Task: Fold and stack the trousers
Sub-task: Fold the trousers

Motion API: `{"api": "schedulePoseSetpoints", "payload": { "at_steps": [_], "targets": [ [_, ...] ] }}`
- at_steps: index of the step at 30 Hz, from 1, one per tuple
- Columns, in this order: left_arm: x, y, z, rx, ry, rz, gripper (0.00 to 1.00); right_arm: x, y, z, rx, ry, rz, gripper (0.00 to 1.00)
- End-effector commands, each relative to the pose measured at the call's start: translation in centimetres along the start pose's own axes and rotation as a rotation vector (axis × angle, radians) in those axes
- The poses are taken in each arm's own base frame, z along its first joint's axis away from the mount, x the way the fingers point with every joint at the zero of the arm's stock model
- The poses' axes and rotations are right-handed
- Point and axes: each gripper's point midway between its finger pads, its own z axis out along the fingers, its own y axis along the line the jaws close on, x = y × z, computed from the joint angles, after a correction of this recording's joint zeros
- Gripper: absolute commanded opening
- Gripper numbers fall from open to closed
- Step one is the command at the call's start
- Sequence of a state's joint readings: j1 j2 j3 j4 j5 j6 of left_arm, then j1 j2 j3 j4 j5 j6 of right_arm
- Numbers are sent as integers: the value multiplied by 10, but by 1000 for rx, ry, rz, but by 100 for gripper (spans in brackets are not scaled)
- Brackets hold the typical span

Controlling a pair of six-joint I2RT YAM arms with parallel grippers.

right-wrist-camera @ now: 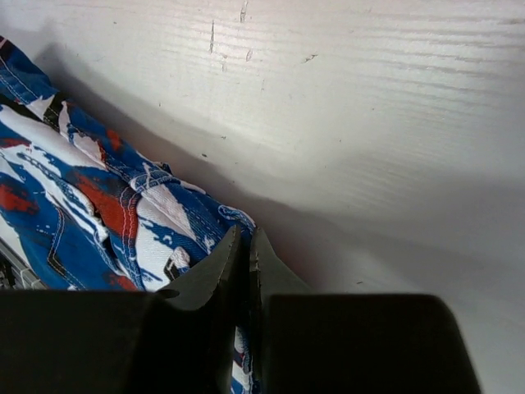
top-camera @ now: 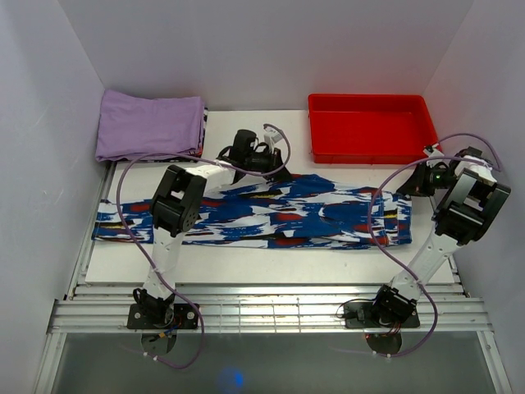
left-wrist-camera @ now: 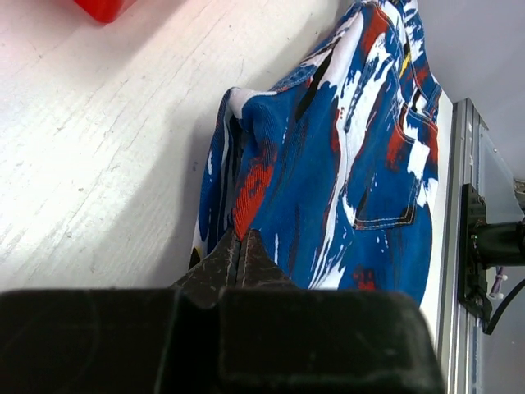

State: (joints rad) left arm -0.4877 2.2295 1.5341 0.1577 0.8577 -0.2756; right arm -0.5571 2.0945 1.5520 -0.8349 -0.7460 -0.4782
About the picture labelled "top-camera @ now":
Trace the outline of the blue patterned trousers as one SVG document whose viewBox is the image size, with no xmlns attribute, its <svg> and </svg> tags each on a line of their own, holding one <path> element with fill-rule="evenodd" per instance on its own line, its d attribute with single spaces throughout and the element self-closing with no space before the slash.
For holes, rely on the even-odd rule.
<svg viewBox="0 0 525 394">
<path fill-rule="evenodd" d="M 186 245 L 365 250 L 412 241 L 412 201 L 315 174 L 228 186 L 203 197 Z"/>
</svg>

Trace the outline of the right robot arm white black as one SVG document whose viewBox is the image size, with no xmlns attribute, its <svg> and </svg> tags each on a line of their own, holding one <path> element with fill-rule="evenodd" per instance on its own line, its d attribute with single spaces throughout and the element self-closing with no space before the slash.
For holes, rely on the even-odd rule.
<svg viewBox="0 0 525 394">
<path fill-rule="evenodd" d="M 428 160 L 418 163 L 398 188 L 402 196 L 430 197 L 445 194 L 432 214 L 433 229 L 408 266 L 381 286 L 370 306 L 372 320 L 389 326 L 405 323 L 416 315 L 421 287 L 448 258 L 465 245 L 479 241 L 493 223 L 511 193 L 492 175 L 493 164 L 481 150 L 467 147 L 450 159 L 433 146 Z"/>
</svg>

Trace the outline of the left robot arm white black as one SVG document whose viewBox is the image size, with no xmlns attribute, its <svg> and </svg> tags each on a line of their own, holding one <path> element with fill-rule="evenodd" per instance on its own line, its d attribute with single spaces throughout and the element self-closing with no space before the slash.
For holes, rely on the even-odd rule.
<svg viewBox="0 0 525 394">
<path fill-rule="evenodd" d="M 263 141 L 255 132 L 241 129 L 231 146 L 224 148 L 211 162 L 184 169 L 171 165 L 164 172 L 153 195 L 153 255 L 144 285 L 133 291 L 140 315 L 156 328 L 175 320 L 175 273 L 185 235 L 197 222 L 200 204 L 207 191 L 233 185 L 245 175 L 268 180 L 287 179 L 288 158 L 276 147 L 289 143 L 284 132 L 271 124 L 263 126 Z"/>
</svg>

